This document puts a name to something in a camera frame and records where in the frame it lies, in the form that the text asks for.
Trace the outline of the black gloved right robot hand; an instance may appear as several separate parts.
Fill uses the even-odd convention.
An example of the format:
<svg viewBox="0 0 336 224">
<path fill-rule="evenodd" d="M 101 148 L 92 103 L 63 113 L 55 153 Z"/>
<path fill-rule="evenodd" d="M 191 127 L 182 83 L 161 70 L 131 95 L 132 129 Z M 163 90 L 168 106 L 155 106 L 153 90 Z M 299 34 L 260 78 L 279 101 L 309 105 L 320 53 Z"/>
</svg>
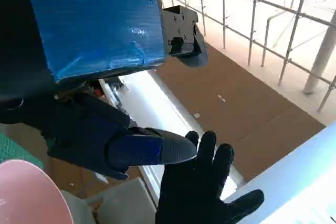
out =
<svg viewBox="0 0 336 224">
<path fill-rule="evenodd" d="M 236 200 L 221 200 L 234 161 L 229 144 L 216 146 L 212 131 L 187 133 L 197 155 L 187 162 L 166 165 L 161 180 L 155 223 L 238 223 L 264 202 L 264 192 L 250 191 Z"/>
</svg>

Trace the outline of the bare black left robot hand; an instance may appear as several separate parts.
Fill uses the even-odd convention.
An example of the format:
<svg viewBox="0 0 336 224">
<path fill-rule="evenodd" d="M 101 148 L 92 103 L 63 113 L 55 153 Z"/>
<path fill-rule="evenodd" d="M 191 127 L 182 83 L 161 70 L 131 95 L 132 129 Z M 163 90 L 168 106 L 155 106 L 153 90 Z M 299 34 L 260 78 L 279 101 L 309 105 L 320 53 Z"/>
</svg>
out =
<svg viewBox="0 0 336 224">
<path fill-rule="evenodd" d="M 193 10 L 160 0 L 1 0 L 1 123 L 29 125 L 50 157 L 118 180 L 130 166 L 193 159 L 189 139 L 132 126 L 83 89 L 171 57 L 204 66 L 197 23 Z"/>
</svg>

